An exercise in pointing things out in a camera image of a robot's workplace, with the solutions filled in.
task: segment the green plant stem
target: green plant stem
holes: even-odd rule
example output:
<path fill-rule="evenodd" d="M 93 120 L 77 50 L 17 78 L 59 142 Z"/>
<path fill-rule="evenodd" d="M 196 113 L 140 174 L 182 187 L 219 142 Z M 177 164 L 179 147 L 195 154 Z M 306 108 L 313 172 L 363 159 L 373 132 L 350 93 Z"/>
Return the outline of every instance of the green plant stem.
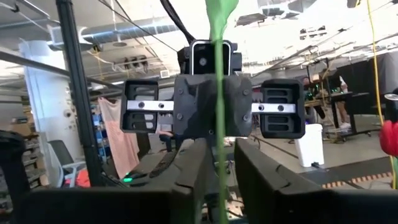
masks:
<path fill-rule="evenodd" d="M 226 224 L 225 210 L 225 108 L 223 98 L 223 79 L 224 79 L 224 61 L 223 61 L 223 40 L 215 40 L 215 60 L 216 60 L 216 78 L 217 78 L 217 107 L 216 107 L 216 146 L 218 153 L 218 177 L 220 186 L 220 224 Z"/>

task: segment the black chair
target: black chair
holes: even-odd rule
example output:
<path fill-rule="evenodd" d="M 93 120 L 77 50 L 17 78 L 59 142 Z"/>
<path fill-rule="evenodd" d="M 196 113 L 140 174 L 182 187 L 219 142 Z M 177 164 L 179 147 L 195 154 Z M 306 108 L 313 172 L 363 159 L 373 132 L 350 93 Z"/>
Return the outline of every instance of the black chair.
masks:
<path fill-rule="evenodd" d="M 59 177 L 57 187 L 64 187 L 65 180 L 69 179 L 69 187 L 74 187 L 76 178 L 82 169 L 86 169 L 86 161 L 73 161 L 65 143 L 62 140 L 49 141 L 54 154 L 57 157 L 59 166 Z"/>

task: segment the white sneaker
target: white sneaker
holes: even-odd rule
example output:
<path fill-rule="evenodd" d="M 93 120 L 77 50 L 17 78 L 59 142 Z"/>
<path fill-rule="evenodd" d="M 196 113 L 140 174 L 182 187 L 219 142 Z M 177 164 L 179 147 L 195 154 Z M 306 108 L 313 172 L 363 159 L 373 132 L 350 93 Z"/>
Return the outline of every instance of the white sneaker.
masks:
<path fill-rule="evenodd" d="M 340 125 L 340 129 L 350 129 L 351 128 L 351 124 L 349 123 L 343 123 Z"/>

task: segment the plastic bin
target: plastic bin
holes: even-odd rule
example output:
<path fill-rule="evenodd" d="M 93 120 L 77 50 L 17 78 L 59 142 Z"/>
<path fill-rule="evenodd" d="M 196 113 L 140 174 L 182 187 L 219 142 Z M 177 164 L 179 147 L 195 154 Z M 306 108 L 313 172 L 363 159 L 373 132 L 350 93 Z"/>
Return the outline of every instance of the plastic bin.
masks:
<path fill-rule="evenodd" d="M 301 166 L 311 167 L 314 162 L 319 165 L 325 163 L 323 159 L 322 125 L 305 125 L 305 134 L 302 138 L 295 139 L 295 145 Z"/>

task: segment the orange and black striped tape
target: orange and black striped tape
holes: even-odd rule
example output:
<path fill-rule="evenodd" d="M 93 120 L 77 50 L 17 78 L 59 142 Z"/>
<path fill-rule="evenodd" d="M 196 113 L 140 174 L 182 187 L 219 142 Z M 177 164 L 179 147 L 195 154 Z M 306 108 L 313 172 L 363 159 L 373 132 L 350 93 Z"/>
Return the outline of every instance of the orange and black striped tape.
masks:
<path fill-rule="evenodd" d="M 333 187 L 344 186 L 347 184 L 347 182 L 357 184 L 360 182 L 372 181 L 372 180 L 377 180 L 377 179 L 385 178 L 385 177 L 392 177 L 391 172 L 386 172 L 386 173 L 377 174 L 377 175 L 367 175 L 367 176 L 358 177 L 358 178 L 352 178 L 351 180 L 347 180 L 347 181 L 336 181 L 336 182 L 332 182 L 332 183 L 328 183 L 328 184 L 323 184 L 322 187 L 324 189 L 330 189 Z"/>

